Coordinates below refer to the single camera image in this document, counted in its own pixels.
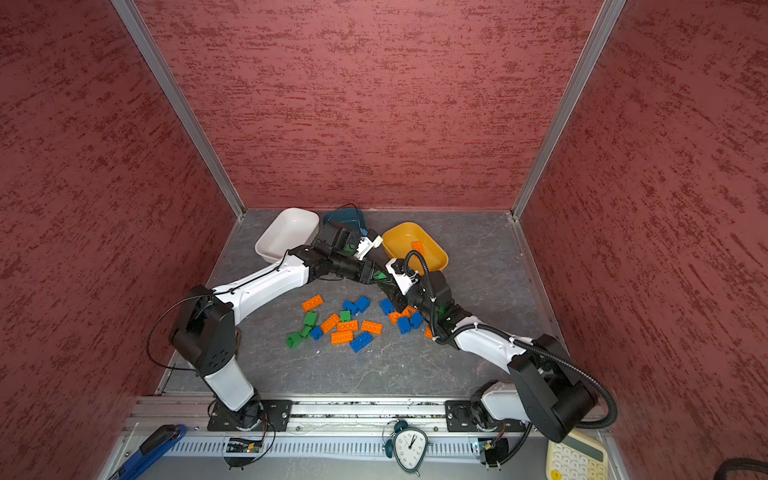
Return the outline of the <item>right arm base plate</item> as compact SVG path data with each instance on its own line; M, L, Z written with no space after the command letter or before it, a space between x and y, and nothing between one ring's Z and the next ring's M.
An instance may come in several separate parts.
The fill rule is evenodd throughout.
M444 403L447 430L451 433L522 433L519 420L495 420L479 401L447 400Z

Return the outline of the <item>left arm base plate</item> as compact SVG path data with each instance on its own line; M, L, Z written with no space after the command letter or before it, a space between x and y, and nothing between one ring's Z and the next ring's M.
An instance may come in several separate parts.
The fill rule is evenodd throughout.
M291 400L250 400L240 410L230 410L215 399L208 409L207 430L212 432L255 432L269 428L284 432L291 417Z

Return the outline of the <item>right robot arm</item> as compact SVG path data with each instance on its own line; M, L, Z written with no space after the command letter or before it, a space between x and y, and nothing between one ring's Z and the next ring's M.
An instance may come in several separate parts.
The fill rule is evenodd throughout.
M392 260L371 274L371 282L394 306L424 314L435 343L474 354L509 375L509 383L492 382L479 392L480 411L491 419L526 421L553 442L574 429L605 429L618 420L611 392L575 365L557 339L513 335L480 320L454 300L442 273L421 275Z

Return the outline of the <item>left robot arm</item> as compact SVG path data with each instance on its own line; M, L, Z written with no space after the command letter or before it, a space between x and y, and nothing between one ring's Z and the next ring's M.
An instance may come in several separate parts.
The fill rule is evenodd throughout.
M251 430L263 418L260 396L236 359L239 323L279 296L328 274L372 283L377 268L367 255L382 243L372 229L329 222L311 243L286 250L272 266L213 289L198 285L186 294L169 343L213 392L214 405L235 428Z

